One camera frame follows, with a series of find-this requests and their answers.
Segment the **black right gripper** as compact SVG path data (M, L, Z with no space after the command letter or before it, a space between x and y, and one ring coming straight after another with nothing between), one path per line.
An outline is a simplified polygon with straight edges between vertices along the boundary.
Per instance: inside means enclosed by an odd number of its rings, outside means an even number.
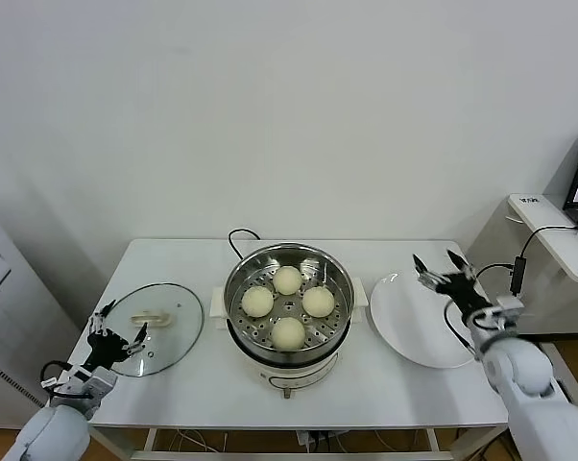
M446 250L446 254L454 270L443 276L428 270L423 261L417 255L413 255L418 281L431 291L449 296L463 315L470 315L491 307L492 304L475 289L476 279L473 267L452 250Z

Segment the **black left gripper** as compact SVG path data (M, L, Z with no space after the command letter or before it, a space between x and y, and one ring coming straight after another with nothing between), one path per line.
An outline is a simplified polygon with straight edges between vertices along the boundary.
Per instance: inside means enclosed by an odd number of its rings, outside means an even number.
M96 310L90 316L88 323L87 343L91 352L85 360L85 368L94 371L99 367L110 370L115 363L121 363L141 352L147 337L148 323L145 322L134 340L129 344L124 338L112 330L104 330L104 321L115 307L116 300L112 300L103 308Z

